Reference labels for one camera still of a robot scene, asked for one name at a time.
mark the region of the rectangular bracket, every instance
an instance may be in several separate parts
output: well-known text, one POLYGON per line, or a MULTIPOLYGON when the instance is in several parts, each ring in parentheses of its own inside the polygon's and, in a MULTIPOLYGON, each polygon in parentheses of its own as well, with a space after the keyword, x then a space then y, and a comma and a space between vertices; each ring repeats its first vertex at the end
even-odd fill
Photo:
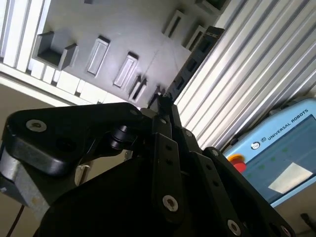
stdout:
POLYGON ((183 14, 181 11, 176 10, 173 17, 171 18, 171 21, 166 26, 165 31, 163 34, 169 38, 171 38, 174 35, 174 32, 178 25, 180 24, 181 20, 184 18, 185 14, 183 14))
POLYGON ((130 80, 134 70, 137 66, 138 58, 133 53, 128 53, 126 59, 123 62, 123 65, 115 78, 113 85, 124 89, 127 82, 130 80))
POLYGON ((96 39, 88 60, 87 72, 96 77, 101 69, 106 54, 110 47, 110 41, 102 36, 96 39))

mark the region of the silver washer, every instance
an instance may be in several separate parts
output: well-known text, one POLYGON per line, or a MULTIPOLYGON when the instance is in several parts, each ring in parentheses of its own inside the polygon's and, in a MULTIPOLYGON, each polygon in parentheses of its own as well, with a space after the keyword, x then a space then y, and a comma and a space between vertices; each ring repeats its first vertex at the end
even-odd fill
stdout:
POLYGON ((213 155, 218 156, 218 152, 216 150, 212 150, 213 155))
POLYGON ((162 203, 164 207, 167 208, 169 211, 176 212, 179 209, 178 202, 173 196, 164 196, 162 198, 162 203))
POLYGON ((290 231, 288 231, 288 229, 284 226, 281 226, 281 229, 283 230, 283 232, 288 236, 288 237, 292 237, 290 231))
POLYGON ((161 121, 162 123, 164 123, 164 124, 167 124, 167 121, 164 120, 163 118, 161 118, 160 121, 161 121))
POLYGON ((189 137, 192 137, 192 133, 188 130, 186 130, 186 135, 189 136, 189 137))
POLYGON ((233 232, 235 236, 240 236, 241 235, 241 229, 237 225, 237 223, 233 220, 228 220, 227 221, 228 228, 233 232))
POLYGON ((130 110, 130 112, 134 115, 138 115, 138 113, 135 110, 130 110))
POLYGON ((31 119, 26 122, 26 127, 33 132, 44 132, 47 129, 46 124, 37 119, 31 119))

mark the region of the screw head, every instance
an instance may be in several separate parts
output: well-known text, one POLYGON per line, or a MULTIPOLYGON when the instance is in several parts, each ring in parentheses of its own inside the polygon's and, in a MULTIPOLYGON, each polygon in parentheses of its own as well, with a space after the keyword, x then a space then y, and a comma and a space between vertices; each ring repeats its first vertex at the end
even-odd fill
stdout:
POLYGON ((235 221, 228 220, 227 221, 227 225, 228 225, 228 228, 231 230, 231 232, 235 236, 240 236, 241 235, 241 229, 240 229, 239 225, 237 225, 237 223, 235 221))
POLYGON ((167 124, 167 121, 164 120, 163 118, 160 119, 160 122, 164 123, 164 124, 167 124))
POLYGON ((37 119, 31 119, 26 122, 26 127, 32 132, 44 132, 47 129, 46 124, 37 119))
POLYGON ((213 155, 218 156, 218 152, 216 150, 212 150, 213 155))
POLYGON ((186 130, 186 135, 187 135, 188 137, 192 137, 192 133, 191 133, 189 130, 186 130))
POLYGON ((179 209, 179 205, 177 200, 170 195, 166 195, 162 198, 162 203, 165 208, 167 208, 171 212, 176 212, 179 209))
POLYGON ((288 229, 284 226, 281 226, 281 229, 283 230, 283 232, 288 236, 288 237, 292 237, 290 231, 288 231, 288 229))
POLYGON ((138 113, 135 110, 130 110, 130 112, 134 115, 138 115, 138 113))

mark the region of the black cable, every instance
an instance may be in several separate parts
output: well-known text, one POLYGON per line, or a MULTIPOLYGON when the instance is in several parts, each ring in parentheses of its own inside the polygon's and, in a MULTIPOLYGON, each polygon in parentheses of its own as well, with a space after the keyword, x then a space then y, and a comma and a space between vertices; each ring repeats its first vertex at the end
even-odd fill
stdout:
POLYGON ((16 227, 16 224, 18 224, 18 221, 19 221, 19 219, 20 219, 20 217, 22 215, 23 210, 24 210, 24 205, 21 206, 21 208, 20 208, 18 214, 16 215, 15 220, 14 220, 14 222, 13 222, 13 224, 12 224, 12 226, 11 226, 9 232, 8 232, 8 234, 6 235, 6 237, 10 237, 11 234, 13 233, 14 228, 16 227))

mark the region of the red emergency stop button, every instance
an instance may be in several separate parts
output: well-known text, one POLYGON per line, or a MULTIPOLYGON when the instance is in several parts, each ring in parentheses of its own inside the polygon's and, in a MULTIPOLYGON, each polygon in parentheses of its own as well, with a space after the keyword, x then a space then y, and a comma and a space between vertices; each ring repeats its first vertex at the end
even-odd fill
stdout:
POLYGON ((240 173, 243 173, 246 170, 245 158, 240 154, 231 155, 227 158, 232 165, 238 170, 240 173))

